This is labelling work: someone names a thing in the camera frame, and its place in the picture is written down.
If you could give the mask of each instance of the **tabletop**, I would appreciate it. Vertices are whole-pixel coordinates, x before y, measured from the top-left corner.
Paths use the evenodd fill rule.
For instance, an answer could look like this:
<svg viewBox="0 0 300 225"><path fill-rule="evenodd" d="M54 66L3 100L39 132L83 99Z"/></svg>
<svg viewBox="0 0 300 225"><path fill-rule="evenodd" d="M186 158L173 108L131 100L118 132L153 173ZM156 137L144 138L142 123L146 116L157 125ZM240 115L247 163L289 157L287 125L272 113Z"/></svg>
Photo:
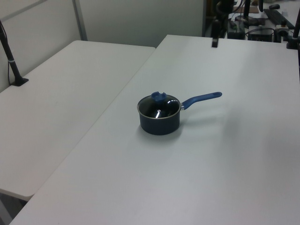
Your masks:
<svg viewBox="0 0 300 225"><path fill-rule="evenodd" d="M153 51L75 41L0 93L0 192L29 200Z"/></svg>
<svg viewBox="0 0 300 225"><path fill-rule="evenodd" d="M297 51L211 42L167 36L12 225L299 224ZM155 136L136 108L154 91L223 95Z"/></svg>

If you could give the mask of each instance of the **pot lid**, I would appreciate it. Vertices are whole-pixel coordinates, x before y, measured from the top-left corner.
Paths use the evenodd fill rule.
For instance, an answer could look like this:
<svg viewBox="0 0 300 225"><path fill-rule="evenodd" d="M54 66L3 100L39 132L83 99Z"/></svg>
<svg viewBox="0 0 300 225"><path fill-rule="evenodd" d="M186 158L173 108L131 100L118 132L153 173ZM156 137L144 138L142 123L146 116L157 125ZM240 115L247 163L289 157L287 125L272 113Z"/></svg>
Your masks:
<svg viewBox="0 0 300 225"><path fill-rule="evenodd" d="M161 94L157 91L144 97L137 105L137 109L140 114L146 117L166 118L180 111L180 102L171 95Z"/></svg>

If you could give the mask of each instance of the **floor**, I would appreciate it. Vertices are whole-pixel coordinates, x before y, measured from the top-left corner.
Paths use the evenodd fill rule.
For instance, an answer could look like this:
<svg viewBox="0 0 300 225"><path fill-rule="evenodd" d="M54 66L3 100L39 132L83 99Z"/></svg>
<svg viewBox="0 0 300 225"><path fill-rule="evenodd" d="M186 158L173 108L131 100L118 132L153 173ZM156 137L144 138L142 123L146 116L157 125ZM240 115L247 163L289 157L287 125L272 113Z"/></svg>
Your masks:
<svg viewBox="0 0 300 225"><path fill-rule="evenodd" d="M8 195L0 194L0 225L8 225L27 202Z"/></svg>

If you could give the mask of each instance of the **black cable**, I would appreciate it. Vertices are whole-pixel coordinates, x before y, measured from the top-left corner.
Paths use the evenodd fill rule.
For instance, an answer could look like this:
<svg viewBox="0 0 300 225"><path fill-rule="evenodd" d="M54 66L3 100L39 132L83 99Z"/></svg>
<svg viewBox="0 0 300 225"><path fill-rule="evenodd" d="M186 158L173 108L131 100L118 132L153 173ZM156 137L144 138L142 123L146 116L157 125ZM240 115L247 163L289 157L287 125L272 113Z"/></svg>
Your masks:
<svg viewBox="0 0 300 225"><path fill-rule="evenodd" d="M242 9L243 9L243 6L244 6L245 2L246 1L244 1L243 5L242 5ZM241 18L241 16L242 16L242 10L240 10L240 18Z"/></svg>
<svg viewBox="0 0 300 225"><path fill-rule="evenodd" d="M4 34L5 34L5 39L7 40L7 39L8 39L8 36L6 35L5 29L4 29L4 27L3 27L3 24L1 23L1 20L0 20L0 27L1 27L1 29L3 30Z"/></svg>
<svg viewBox="0 0 300 225"><path fill-rule="evenodd" d="M1 27L1 29L3 30L3 32L4 32L5 39L8 40L8 36L7 36L6 32L5 32L5 29L4 29L4 27L3 27L3 24L1 23L1 20L0 20L0 27ZM9 80L9 62L7 62L7 78L8 78L8 83L9 83L9 85L11 85L10 80Z"/></svg>
<svg viewBox="0 0 300 225"><path fill-rule="evenodd" d="M239 6L238 6L232 13L235 14L235 12L237 12L237 11L240 9L240 6L242 5L242 3L243 3L243 0L240 1Z"/></svg>
<svg viewBox="0 0 300 225"><path fill-rule="evenodd" d="M7 78L8 78L9 85L11 85L10 80L9 80L9 62L7 62Z"/></svg>
<svg viewBox="0 0 300 225"><path fill-rule="evenodd" d="M245 35L255 32L255 31L259 31L259 30L273 30L273 34L275 32L275 29L273 29L273 28L259 28L259 29L254 29L254 30L248 31L247 33L245 33Z"/></svg>

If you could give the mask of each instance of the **pot rim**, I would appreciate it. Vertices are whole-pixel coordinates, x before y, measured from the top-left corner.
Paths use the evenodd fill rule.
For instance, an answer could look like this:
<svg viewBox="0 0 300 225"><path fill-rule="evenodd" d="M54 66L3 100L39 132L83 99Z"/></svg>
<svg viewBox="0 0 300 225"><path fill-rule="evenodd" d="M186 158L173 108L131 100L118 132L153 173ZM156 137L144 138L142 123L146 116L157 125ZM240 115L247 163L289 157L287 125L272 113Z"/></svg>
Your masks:
<svg viewBox="0 0 300 225"><path fill-rule="evenodd" d="M153 118L153 117L145 116L144 114L141 113L141 111L140 111L140 109L139 109L139 105L140 105L140 103L141 103L145 98L150 97L150 96L151 96L151 95L148 95L148 96L146 96L146 97L143 97L143 98L139 101L139 103L137 104L137 106L136 106L136 107L137 107L137 110L138 110L138 112L139 112L139 114L140 114L141 116L145 117L145 118L148 118L148 119L154 119L154 120L164 120L164 119L168 119L168 118L170 118L170 117L172 117L172 116L177 115L177 114L181 111L181 102L180 102L176 97L174 97L174 96L172 96L172 95L167 95L167 96L171 96L172 98L174 98L174 99L177 100L178 105L179 105L179 109L177 110L176 113L174 113L174 114L171 115L171 116L167 116L167 117L163 117L163 118Z"/></svg>

